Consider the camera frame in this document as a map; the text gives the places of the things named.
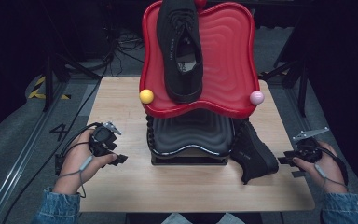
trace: ball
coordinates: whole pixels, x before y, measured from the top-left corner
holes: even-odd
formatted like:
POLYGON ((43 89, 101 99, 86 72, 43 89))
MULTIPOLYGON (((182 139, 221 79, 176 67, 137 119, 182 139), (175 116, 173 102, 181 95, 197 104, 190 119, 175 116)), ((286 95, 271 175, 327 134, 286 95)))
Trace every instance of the ball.
POLYGON ((251 94, 251 102, 254 105, 260 105, 264 101, 264 94, 261 91, 254 91, 251 94))
POLYGON ((141 99, 142 104, 148 105, 153 102, 154 94, 151 90, 144 89, 139 92, 139 99, 141 99))

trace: table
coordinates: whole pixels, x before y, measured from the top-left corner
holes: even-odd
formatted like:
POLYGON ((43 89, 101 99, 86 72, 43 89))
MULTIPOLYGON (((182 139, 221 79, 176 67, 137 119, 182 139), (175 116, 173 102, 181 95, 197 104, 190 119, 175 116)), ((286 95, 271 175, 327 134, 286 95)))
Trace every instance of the table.
MULTIPOLYGON (((260 81, 265 102, 250 121, 276 157, 291 150, 267 83, 260 81)), ((225 166, 153 166, 146 143, 145 111, 138 97, 138 77, 104 77, 89 123, 112 121, 122 131, 117 154, 125 163, 108 165, 85 184, 81 212, 260 212, 311 210, 314 201, 296 167, 280 165, 274 175, 241 182, 242 169, 232 160, 225 166)))

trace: gray carpet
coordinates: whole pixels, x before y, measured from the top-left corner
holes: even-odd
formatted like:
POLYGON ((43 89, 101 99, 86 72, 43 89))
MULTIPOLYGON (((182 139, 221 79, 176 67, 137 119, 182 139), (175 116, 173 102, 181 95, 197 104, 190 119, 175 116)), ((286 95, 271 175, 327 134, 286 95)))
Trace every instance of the gray carpet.
MULTIPOLYGON (((291 29, 267 29, 264 27, 256 31, 254 56, 257 72, 270 71, 273 69, 273 64, 290 33, 291 29)), ((130 50, 125 53, 140 60, 144 58, 143 49, 130 50)), ((133 60, 130 56, 117 52, 117 57, 112 62, 111 68, 108 67, 106 75, 139 76, 142 71, 142 63, 133 60)), ((98 62, 99 60, 95 60, 94 62, 89 62, 89 64, 98 62)), ((102 74, 103 69, 95 72, 102 74)), ((24 93, 26 96, 29 95, 38 78, 39 74, 35 74, 34 81, 30 83, 29 88, 26 93, 24 93)), ((296 104, 293 103, 296 99, 298 87, 295 86, 292 90, 285 90, 280 84, 281 80, 282 77, 275 77, 268 82, 268 85, 289 137, 295 136, 301 130, 307 130, 308 128, 321 129, 328 126, 324 118, 324 113, 318 104, 318 100, 311 86, 308 87, 306 101, 307 118, 304 119, 299 116, 296 110, 296 104)), ((48 112, 44 113, 42 112, 44 100, 28 99, 26 105, 19 108, 0 124, 0 189, 5 184, 5 179, 9 175, 12 167, 16 164, 19 155, 21 153, 29 153, 28 160, 24 161, 26 166, 15 175, 18 178, 18 180, 16 180, 17 182, 15 181, 15 183, 11 185, 12 188, 7 187, 6 194, 0 192, 0 195, 6 195, 6 197, 0 197, 0 200, 2 200, 2 202, 0 202, 0 222, 2 222, 9 206, 15 197, 19 195, 21 189, 59 144, 58 140, 60 135, 58 133, 50 133, 49 131, 60 125, 65 125, 65 130, 69 128, 79 107, 90 95, 95 84, 95 80, 91 80, 84 75, 73 75, 69 83, 62 88, 62 91, 57 93, 58 96, 63 93, 70 94, 70 100, 58 99, 55 101, 55 105, 53 105, 48 112)), ((55 81, 54 87, 56 90, 60 90, 60 85, 61 84, 55 81)), ((68 133, 69 137, 87 123, 92 102, 93 98, 91 97, 80 111, 71 132, 68 133)), ((343 156, 340 153, 333 133, 324 133, 320 135, 319 138, 329 142, 337 150, 338 154, 341 157, 343 156)), ((350 190, 351 192, 358 193, 358 179, 351 168, 348 168, 350 190)), ((42 190, 47 186, 53 185, 54 180, 54 164, 53 160, 51 160, 29 188, 24 191, 13 207, 7 223, 29 223, 40 205, 42 190)), ((309 186, 314 200, 317 203, 316 209, 307 212, 284 212, 282 214, 284 223, 319 223, 322 193, 311 181, 309 181, 309 186)), ((264 223, 281 223, 280 213, 262 213, 262 218, 264 223)), ((125 223, 125 214, 85 213, 82 214, 80 223, 122 224, 125 223)))

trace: floor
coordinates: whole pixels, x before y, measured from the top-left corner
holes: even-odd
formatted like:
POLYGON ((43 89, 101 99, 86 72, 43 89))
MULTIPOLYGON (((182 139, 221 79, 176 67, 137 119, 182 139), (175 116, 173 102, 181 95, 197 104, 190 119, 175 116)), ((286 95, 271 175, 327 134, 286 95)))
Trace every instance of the floor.
MULTIPOLYGON (((256 30, 254 57, 257 72, 273 69, 273 64, 291 31, 290 28, 265 27, 256 30)), ((128 40, 123 37, 120 42, 124 53, 115 51, 115 59, 110 66, 94 72, 105 76, 140 76, 144 49, 142 45, 135 47, 135 43, 139 44, 139 42, 128 40)), ((101 59, 95 59, 83 64, 91 66, 100 62, 101 59)), ((35 74, 34 81, 24 93, 26 97, 30 95, 39 78, 40 74, 35 74)), ((287 136, 295 136, 303 130, 328 127, 311 85, 307 92, 307 116, 303 118, 296 109, 298 86, 295 85, 289 90, 284 89, 281 85, 282 78, 279 76, 269 80, 268 86, 280 112, 287 136)), ((96 80, 83 74, 73 74, 68 83, 59 83, 55 80, 56 100, 47 112, 42 112, 43 99, 31 98, 26 105, 0 124, 0 222, 6 215, 8 215, 6 223, 30 222, 39 207, 42 190, 54 184, 54 161, 50 158, 56 150, 60 150, 60 142, 65 136, 65 133, 60 131, 68 131, 67 135, 71 136, 87 123, 95 97, 96 84, 96 80), (69 95, 70 99, 60 99, 63 94, 69 95)), ((41 87, 39 92, 43 93, 44 88, 41 87)), ((324 133, 319 138, 329 142, 337 150, 338 155, 344 158, 332 133, 324 133)), ((349 176, 350 191, 358 193, 358 180, 350 167, 349 176)), ((317 204, 316 208, 304 212, 262 213, 263 223, 319 223, 323 193, 308 177, 306 178, 317 204)), ((123 213, 87 213, 82 214, 79 221, 80 223, 122 224, 125 223, 125 218, 126 215, 123 213)))

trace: pink ball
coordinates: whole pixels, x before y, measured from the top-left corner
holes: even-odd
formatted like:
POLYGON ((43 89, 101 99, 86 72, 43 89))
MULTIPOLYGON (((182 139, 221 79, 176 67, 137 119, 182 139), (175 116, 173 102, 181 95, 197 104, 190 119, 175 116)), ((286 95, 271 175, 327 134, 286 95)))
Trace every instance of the pink ball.
POLYGON ((264 101, 264 94, 261 91, 254 91, 251 94, 251 102, 254 105, 260 105, 264 101))

